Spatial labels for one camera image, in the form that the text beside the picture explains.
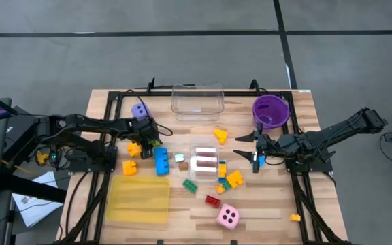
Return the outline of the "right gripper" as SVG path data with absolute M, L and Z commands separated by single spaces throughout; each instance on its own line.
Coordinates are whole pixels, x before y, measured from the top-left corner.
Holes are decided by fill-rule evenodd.
M 263 162 L 267 157 L 281 157 L 284 158 L 284 152 L 276 145 L 274 140 L 271 140 L 268 134 L 264 134 L 263 125 L 257 124 L 257 129 L 245 136 L 235 138 L 239 142 L 254 142 L 256 143 L 255 152 L 245 152 L 241 150 L 233 150 L 234 153 L 244 157 L 248 161 L 252 161 L 252 172 L 259 173 L 260 158 L 263 157 Z

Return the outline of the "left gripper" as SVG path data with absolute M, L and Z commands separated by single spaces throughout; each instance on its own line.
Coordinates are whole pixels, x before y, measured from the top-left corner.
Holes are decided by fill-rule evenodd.
M 140 157 L 142 159 L 153 157 L 154 147 L 150 145 L 150 141 L 161 140 L 159 137 L 157 123 L 153 118 L 147 118 L 144 120 L 134 118 L 133 126 L 138 134 L 136 142 L 141 146 Z

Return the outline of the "large yellow toy brick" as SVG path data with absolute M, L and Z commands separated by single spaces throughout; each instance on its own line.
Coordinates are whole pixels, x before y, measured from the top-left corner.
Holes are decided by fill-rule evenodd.
M 236 189 L 237 187 L 242 186 L 244 183 L 243 175 L 238 170 L 229 174 L 226 177 L 226 180 L 229 183 L 229 186 L 233 189 Z

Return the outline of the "purple foam die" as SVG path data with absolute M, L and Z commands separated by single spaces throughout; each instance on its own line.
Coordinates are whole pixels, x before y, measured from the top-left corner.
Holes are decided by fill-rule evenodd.
M 131 108 L 131 113 L 133 117 L 137 118 L 138 120 L 144 120 L 150 118 L 150 110 L 145 103 L 138 103 Z

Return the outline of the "dark green toy brick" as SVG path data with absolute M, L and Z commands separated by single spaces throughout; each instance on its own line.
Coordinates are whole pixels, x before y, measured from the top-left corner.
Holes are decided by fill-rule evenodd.
M 186 190 L 190 191 L 193 194 L 197 192 L 198 186 L 191 182 L 189 179 L 185 179 L 182 185 Z

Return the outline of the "pink foam die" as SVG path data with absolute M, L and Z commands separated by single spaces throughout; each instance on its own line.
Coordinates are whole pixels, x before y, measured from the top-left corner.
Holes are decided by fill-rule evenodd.
M 229 230 L 234 230 L 237 227 L 239 220 L 239 210 L 226 203 L 221 206 L 218 216 L 216 217 L 216 222 Z

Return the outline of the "yellow T-shaped toy brick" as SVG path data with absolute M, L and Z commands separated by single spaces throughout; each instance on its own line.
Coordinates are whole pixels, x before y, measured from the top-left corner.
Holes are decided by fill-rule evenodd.
M 227 137 L 228 137 L 228 132 L 221 130 L 221 129 L 215 129 L 214 130 L 214 136 L 217 138 L 219 141 L 219 144 L 223 145 L 225 144 Z

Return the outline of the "purple plastic bucket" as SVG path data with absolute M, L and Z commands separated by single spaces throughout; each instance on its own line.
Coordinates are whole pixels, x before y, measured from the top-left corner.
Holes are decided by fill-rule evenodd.
M 275 95 L 262 95 L 252 105 L 254 126 L 262 125 L 264 130 L 283 126 L 289 119 L 289 105 Z

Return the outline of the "small clear plastic container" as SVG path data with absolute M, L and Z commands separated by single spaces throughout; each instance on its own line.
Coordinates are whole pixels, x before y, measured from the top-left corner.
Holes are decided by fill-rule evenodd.
M 191 140 L 190 145 L 189 145 L 189 169 L 188 169 L 188 178 L 189 180 L 196 181 L 196 182 L 216 182 L 218 180 L 218 176 L 216 178 L 191 178 L 189 176 L 190 169 L 193 167 L 191 165 L 191 158 L 196 156 L 195 154 L 195 148 L 196 147 L 211 147 L 211 148 L 216 148 L 217 149 L 217 158 L 218 158 L 218 163 L 220 161 L 219 154 L 219 143 L 217 140 L 213 137 L 198 137 L 194 138 Z

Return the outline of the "large clear plastic bin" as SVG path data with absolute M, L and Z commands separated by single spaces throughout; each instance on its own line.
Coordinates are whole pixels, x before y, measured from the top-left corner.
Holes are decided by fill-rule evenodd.
M 218 120 L 224 109 L 224 89 L 221 84 L 172 86 L 171 110 L 178 120 Z

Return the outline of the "red toy brick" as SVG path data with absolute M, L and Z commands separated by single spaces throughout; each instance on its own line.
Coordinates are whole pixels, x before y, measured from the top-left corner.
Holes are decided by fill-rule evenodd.
M 213 208 L 219 208 L 221 204 L 221 200 L 211 196 L 207 195 L 205 199 L 205 203 L 212 206 Z

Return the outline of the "black support beam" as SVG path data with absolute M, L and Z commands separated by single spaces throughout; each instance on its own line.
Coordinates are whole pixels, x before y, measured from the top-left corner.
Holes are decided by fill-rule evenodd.
M 4 190 L 57 203 L 64 203 L 67 194 L 64 189 L 40 184 L 14 175 L 2 175 L 0 177 L 0 191 Z

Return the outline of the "white paper sheet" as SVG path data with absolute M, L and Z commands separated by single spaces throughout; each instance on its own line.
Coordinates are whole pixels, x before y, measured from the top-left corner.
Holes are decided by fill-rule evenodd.
M 34 182 L 57 187 L 54 173 L 49 171 L 33 179 Z M 38 199 L 36 197 L 13 194 L 12 195 L 19 213 L 26 227 L 32 227 L 40 222 L 47 215 L 60 208 L 63 204 L 58 202 Z

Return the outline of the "black equipment case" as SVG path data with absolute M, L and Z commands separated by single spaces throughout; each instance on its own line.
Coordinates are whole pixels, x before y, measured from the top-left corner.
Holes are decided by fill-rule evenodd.
M 2 164 L 6 168 L 14 168 L 36 155 L 38 148 L 43 148 L 35 137 L 35 123 L 46 115 L 30 114 L 20 106 L 15 106 L 17 116 L 8 120 L 5 134 L 5 146 L 2 155 Z

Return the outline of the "black metal table frame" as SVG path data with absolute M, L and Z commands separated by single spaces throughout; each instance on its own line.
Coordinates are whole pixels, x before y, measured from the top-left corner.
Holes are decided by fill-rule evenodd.
M 170 183 L 168 221 L 163 224 L 121 223 L 105 218 L 99 238 L 101 244 L 155 244 L 157 240 L 164 244 L 230 244 L 232 240 L 238 244 L 302 244 L 299 223 L 289 220 L 291 214 L 299 213 L 291 176 L 284 165 L 265 165 L 259 174 L 252 174 L 249 162 L 233 152 L 255 149 L 254 144 L 236 142 L 234 138 L 253 130 L 252 105 L 256 91 L 226 90 L 225 109 L 220 119 L 205 122 L 177 120 L 171 109 L 172 96 L 153 96 L 161 90 L 149 94 L 135 91 L 141 92 L 140 97 L 156 121 L 174 132 L 171 137 L 161 136 L 171 158 L 175 152 L 188 152 L 193 139 L 207 137 L 216 142 L 214 129 L 228 131 L 225 145 L 220 146 L 220 158 L 227 161 L 228 173 L 240 171 L 244 184 L 217 195 L 215 183 L 198 183 L 199 188 L 193 194 L 182 185 L 186 171 L 180 171 L 171 159 L 171 172 L 164 177 L 169 178 Z M 288 92 L 302 130 L 319 130 L 311 92 Z M 314 172 L 310 173 L 310 184 L 319 214 L 339 238 L 348 240 L 333 181 L 325 174 Z M 207 205 L 206 195 L 219 198 L 222 204 L 228 203 L 240 211 L 236 229 L 228 230 L 216 222 L 220 208 Z

